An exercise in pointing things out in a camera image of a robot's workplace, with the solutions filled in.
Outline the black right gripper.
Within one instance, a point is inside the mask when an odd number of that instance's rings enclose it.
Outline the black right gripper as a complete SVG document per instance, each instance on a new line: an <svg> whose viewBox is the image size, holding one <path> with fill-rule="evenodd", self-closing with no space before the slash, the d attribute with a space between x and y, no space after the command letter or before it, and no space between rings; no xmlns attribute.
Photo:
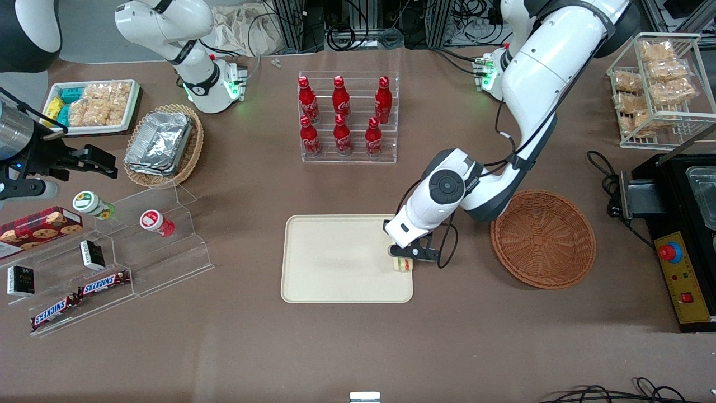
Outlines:
<svg viewBox="0 0 716 403"><path fill-rule="evenodd" d="M18 169L18 180L28 176L51 176L62 181L69 180L69 171L94 172L117 179L116 160L112 154L86 144L83 163L74 156L74 148L59 139L43 140L50 131L44 126L13 128L2 126L2 184L10 184L11 169Z"/></svg>

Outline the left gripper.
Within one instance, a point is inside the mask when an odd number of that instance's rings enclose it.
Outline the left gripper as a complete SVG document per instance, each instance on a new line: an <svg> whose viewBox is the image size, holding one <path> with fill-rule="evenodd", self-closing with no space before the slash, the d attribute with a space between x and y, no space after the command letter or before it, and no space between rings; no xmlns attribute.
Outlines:
<svg viewBox="0 0 716 403"><path fill-rule="evenodd" d="M392 219L384 222L384 232L393 240L394 245L389 246L389 255L396 259L404 259L409 263L414 261L418 249L403 249L412 242L430 233L410 222L406 212L398 212Z"/></svg>

